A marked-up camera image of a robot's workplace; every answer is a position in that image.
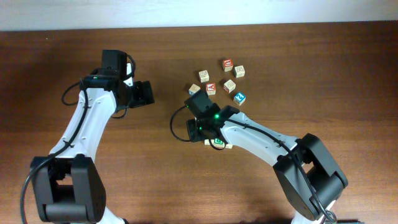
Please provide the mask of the blue number 2 block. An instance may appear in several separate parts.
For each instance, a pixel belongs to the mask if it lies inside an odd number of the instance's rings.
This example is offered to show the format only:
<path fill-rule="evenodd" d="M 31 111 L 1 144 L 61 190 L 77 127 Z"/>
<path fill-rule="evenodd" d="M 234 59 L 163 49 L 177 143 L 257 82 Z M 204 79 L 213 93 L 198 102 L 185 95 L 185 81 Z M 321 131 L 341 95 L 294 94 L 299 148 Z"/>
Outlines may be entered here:
<path fill-rule="evenodd" d="M 238 92 L 233 98 L 233 101 L 239 106 L 241 106 L 245 102 L 245 100 L 246 100 L 246 95 L 244 95 L 241 92 Z"/>

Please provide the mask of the plain wooden block upper left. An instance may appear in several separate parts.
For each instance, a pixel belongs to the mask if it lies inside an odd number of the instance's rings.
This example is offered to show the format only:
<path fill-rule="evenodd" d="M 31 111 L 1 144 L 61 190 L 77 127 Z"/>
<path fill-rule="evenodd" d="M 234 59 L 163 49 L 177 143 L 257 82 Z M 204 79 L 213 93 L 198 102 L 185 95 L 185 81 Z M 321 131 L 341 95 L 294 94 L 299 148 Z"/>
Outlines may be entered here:
<path fill-rule="evenodd" d="M 208 82 L 210 79 L 209 73 L 207 70 L 202 70 L 198 72 L 199 79 L 201 83 Z"/>

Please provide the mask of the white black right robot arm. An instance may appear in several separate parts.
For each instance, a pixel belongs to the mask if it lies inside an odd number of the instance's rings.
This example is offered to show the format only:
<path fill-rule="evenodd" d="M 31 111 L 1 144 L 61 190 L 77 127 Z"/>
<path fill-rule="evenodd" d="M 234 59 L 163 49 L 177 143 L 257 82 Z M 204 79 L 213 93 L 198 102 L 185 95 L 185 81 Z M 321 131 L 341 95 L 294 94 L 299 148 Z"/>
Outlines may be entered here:
<path fill-rule="evenodd" d="M 251 120 L 232 106 L 220 108 L 200 90 L 185 100 L 194 118 L 189 140 L 216 140 L 241 147 L 273 167 L 295 209 L 292 223 L 336 223 L 330 210 L 348 179 L 322 141 L 310 133 L 286 136 Z"/>

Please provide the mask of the wooden block blue side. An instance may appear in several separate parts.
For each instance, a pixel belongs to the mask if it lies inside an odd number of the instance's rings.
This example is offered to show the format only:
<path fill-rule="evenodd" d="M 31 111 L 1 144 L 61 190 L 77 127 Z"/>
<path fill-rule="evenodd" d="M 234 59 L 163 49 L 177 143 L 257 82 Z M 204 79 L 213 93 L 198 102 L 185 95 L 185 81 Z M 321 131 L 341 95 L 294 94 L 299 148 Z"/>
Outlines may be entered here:
<path fill-rule="evenodd" d="M 196 84 L 192 84 L 191 87 L 188 89 L 188 94 L 190 96 L 194 95 L 196 92 L 200 90 L 200 87 Z"/>

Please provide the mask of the green letter B block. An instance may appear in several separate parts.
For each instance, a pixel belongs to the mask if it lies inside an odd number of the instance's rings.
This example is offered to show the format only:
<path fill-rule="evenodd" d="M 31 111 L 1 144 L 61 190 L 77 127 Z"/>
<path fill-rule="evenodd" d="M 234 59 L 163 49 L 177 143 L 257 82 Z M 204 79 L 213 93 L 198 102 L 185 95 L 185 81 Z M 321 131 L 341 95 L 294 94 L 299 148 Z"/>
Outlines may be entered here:
<path fill-rule="evenodd" d="M 218 149 L 224 149 L 225 148 L 225 143 L 222 140 L 218 139 L 218 138 L 212 139 L 211 143 L 212 143 L 212 145 L 214 145 L 214 147 L 216 147 Z"/>

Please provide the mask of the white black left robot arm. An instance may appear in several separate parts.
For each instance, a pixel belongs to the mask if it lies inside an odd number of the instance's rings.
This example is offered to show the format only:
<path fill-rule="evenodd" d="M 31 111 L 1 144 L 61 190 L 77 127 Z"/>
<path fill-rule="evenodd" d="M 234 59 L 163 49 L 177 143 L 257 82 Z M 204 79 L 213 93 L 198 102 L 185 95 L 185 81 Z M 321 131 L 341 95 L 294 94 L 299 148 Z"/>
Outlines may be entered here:
<path fill-rule="evenodd" d="M 126 223 L 106 206 L 106 190 L 95 166 L 98 145 L 108 121 L 121 110 L 154 102 L 148 81 L 134 80 L 135 61 L 120 50 L 104 50 L 101 66 L 76 85 L 76 110 L 59 142 L 47 156 L 36 156 L 20 198 L 32 184 L 40 219 L 50 223 Z"/>

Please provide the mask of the plain wooden block top right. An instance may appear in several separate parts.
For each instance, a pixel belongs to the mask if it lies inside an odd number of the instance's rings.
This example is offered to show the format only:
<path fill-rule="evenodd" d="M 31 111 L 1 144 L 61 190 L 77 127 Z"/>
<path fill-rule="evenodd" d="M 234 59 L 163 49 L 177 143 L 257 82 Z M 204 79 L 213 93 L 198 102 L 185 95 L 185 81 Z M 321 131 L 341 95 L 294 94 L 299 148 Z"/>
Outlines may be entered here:
<path fill-rule="evenodd" d="M 241 78 L 241 77 L 245 76 L 245 69 L 244 69 L 243 65 L 234 67 L 234 76 L 236 78 Z"/>

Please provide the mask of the wooden block red side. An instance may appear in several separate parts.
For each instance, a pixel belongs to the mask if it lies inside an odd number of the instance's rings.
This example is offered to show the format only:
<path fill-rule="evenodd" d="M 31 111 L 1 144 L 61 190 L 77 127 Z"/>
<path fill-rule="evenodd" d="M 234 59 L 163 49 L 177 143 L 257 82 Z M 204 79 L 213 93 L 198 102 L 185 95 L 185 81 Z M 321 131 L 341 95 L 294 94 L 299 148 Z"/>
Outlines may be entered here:
<path fill-rule="evenodd" d="M 233 90 L 235 90 L 236 88 L 236 84 L 234 81 L 232 80 L 228 80 L 224 83 L 223 85 L 223 89 L 227 92 L 227 93 L 231 93 Z"/>

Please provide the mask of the red letter U block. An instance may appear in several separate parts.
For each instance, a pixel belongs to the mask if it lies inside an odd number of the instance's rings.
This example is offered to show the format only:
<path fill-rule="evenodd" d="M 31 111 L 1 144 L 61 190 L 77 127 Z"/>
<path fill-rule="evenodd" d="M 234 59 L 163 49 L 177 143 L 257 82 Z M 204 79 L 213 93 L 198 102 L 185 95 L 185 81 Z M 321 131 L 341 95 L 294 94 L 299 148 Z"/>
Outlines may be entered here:
<path fill-rule="evenodd" d="M 230 71 L 232 71 L 232 69 L 233 69 L 233 67 L 234 67 L 233 61 L 232 61 L 231 59 L 225 59 L 225 60 L 223 60 L 223 61 L 222 61 L 222 67 L 223 67 L 223 70 L 224 70 L 225 72 L 230 72 Z"/>

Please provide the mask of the red letter A block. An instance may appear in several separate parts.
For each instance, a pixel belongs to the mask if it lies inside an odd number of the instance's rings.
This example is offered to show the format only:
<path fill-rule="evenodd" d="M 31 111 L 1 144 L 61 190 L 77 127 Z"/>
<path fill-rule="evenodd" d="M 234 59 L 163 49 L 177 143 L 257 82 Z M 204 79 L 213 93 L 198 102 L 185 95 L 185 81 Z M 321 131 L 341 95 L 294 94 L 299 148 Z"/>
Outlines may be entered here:
<path fill-rule="evenodd" d="M 206 84 L 206 93 L 208 95 L 215 95 L 216 94 L 216 84 L 215 83 L 207 83 Z"/>

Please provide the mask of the plain wooden block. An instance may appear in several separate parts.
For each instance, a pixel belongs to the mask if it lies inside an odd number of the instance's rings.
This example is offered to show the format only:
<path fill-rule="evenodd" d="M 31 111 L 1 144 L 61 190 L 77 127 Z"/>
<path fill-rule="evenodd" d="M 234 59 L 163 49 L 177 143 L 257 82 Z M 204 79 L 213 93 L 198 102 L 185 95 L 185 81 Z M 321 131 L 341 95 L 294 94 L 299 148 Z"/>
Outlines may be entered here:
<path fill-rule="evenodd" d="M 207 70 L 202 70 L 198 72 L 199 79 L 201 83 L 208 82 L 210 79 L 209 73 Z"/>
<path fill-rule="evenodd" d="M 234 67 L 234 76 L 236 78 L 241 78 L 241 77 L 245 76 L 245 69 L 244 69 L 243 65 Z"/>

